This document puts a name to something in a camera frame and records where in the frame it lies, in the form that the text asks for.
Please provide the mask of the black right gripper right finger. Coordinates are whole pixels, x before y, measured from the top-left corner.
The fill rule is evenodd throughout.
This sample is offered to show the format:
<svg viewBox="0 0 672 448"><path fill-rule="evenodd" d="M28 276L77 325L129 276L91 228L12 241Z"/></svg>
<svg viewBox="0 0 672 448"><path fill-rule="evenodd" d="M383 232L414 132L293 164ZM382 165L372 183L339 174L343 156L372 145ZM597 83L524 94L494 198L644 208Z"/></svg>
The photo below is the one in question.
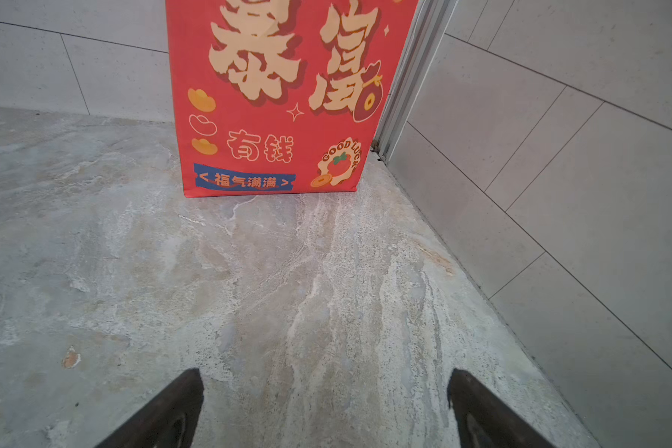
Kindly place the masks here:
<svg viewBox="0 0 672 448"><path fill-rule="evenodd" d="M469 371L453 370L447 399L461 447L554 448Z"/></svg>

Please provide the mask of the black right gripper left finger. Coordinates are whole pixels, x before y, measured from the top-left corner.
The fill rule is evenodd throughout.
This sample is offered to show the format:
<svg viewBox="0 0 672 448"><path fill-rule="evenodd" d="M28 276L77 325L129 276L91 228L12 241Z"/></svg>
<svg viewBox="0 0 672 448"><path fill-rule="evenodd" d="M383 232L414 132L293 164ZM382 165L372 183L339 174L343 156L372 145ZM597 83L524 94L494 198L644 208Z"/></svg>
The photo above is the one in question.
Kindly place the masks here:
<svg viewBox="0 0 672 448"><path fill-rule="evenodd" d="M189 448L198 426L204 393L200 370L183 371L97 447Z"/></svg>

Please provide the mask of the red paper gift bag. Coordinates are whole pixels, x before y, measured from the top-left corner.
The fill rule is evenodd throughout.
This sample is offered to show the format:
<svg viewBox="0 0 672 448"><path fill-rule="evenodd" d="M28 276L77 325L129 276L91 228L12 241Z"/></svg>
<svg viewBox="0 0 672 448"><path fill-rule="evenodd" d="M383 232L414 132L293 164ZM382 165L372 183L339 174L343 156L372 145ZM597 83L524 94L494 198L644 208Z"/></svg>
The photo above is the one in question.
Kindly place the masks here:
<svg viewBox="0 0 672 448"><path fill-rule="evenodd" d="M169 1L189 198L356 190L414 1Z"/></svg>

